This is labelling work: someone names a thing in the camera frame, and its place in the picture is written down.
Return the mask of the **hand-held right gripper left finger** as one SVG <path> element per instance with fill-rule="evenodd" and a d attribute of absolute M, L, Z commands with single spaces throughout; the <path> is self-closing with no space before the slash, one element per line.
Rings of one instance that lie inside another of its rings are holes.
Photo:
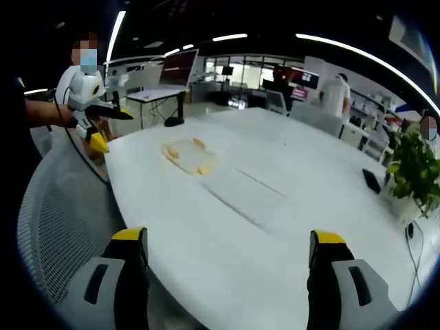
<path fill-rule="evenodd" d="M 69 329 L 148 329 L 148 237 L 121 230 L 72 277 L 59 307 Z"/>

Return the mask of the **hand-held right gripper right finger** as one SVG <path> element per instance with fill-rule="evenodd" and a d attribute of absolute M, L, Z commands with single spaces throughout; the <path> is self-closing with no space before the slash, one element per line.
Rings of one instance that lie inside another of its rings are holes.
<path fill-rule="evenodd" d="M 310 233 L 308 329 L 391 329 L 400 312 L 387 282 L 334 232 Z"/>

